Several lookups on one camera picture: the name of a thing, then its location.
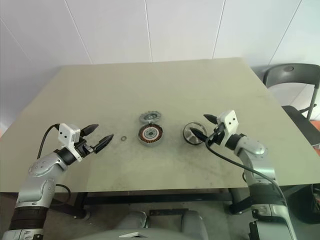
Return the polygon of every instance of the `round metal part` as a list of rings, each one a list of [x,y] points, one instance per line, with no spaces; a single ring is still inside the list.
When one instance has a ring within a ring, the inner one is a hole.
[[[182,132],[183,138],[184,138],[184,140],[186,140],[186,142],[188,144],[191,144],[191,145],[199,145],[199,144],[201,144],[202,141],[192,133],[190,128],[198,129],[204,135],[207,135],[206,128],[202,124],[193,121],[193,122],[190,122],[187,125],[185,125],[185,127],[183,129],[183,132]]]
[[[158,111],[147,111],[140,115],[140,121],[144,124],[151,124],[158,121],[161,117],[161,113]]]
[[[138,137],[142,144],[151,147],[160,143],[163,133],[159,125],[150,123],[140,128]]]

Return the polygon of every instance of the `wall tile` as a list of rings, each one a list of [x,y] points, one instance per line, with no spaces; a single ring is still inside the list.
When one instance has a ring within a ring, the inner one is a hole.
[[[68,0],[95,64],[150,62],[144,0]]]
[[[314,119],[320,121],[320,113],[319,113],[319,115],[316,116]]]
[[[300,0],[226,0],[214,58],[268,65]]]
[[[0,22],[0,122],[9,127],[37,92],[37,69]]]
[[[223,0],[146,0],[153,61],[211,59]]]
[[[302,0],[271,64],[320,65],[320,1]]]
[[[0,0],[0,4],[4,23],[37,66],[90,64],[63,0]]]

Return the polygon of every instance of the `gray chair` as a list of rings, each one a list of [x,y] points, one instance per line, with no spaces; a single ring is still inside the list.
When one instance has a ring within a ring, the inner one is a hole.
[[[300,111],[293,106],[283,106],[282,108],[312,146],[320,145],[320,131],[318,131],[309,122],[312,110],[316,106],[315,101],[320,85],[320,66],[302,63],[277,65],[266,71],[263,77],[263,83],[267,88],[283,83],[302,83],[314,85],[314,91],[309,107]],[[307,117],[305,118],[302,113],[306,111],[308,111],[308,113]]]

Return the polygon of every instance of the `chair seat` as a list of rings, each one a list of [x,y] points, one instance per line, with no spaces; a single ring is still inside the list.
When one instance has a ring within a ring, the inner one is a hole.
[[[299,128],[300,132],[309,141],[312,146],[320,144],[320,131],[316,129],[295,107],[282,106],[286,114],[289,115],[294,124]]]

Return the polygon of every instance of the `gray table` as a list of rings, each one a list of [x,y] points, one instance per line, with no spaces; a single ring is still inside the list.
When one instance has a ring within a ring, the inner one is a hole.
[[[0,191],[19,191],[54,123],[100,124],[89,143],[114,134],[105,150],[70,166],[60,179],[73,192],[246,187],[242,169],[182,137],[187,123],[200,122],[210,132],[202,115],[231,109],[238,132],[267,146],[280,185],[320,182],[320,159],[308,141],[248,65],[226,58],[63,67],[1,138]],[[164,130],[163,142],[152,148],[137,138],[139,116],[149,110],[162,113]],[[52,131],[43,154],[58,147]],[[226,148],[215,149],[240,161]]]

